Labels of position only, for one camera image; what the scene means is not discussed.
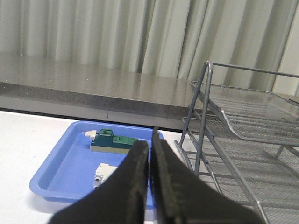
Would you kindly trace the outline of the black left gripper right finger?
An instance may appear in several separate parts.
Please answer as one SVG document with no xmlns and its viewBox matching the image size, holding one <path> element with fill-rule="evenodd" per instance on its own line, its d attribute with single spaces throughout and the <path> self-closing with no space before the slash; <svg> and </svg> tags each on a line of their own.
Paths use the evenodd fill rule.
<svg viewBox="0 0 299 224">
<path fill-rule="evenodd" d="M 251 209 L 200 180 L 153 129 L 150 151 L 151 191 L 159 224 L 262 224 Z"/>
</svg>

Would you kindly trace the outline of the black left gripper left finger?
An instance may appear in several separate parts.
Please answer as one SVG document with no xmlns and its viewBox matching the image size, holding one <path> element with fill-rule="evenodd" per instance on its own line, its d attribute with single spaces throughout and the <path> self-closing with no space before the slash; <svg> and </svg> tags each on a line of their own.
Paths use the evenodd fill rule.
<svg viewBox="0 0 299 224">
<path fill-rule="evenodd" d="M 135 141 L 103 184 L 55 213 L 51 224 L 142 224 L 148 190 L 149 145 Z"/>
</svg>

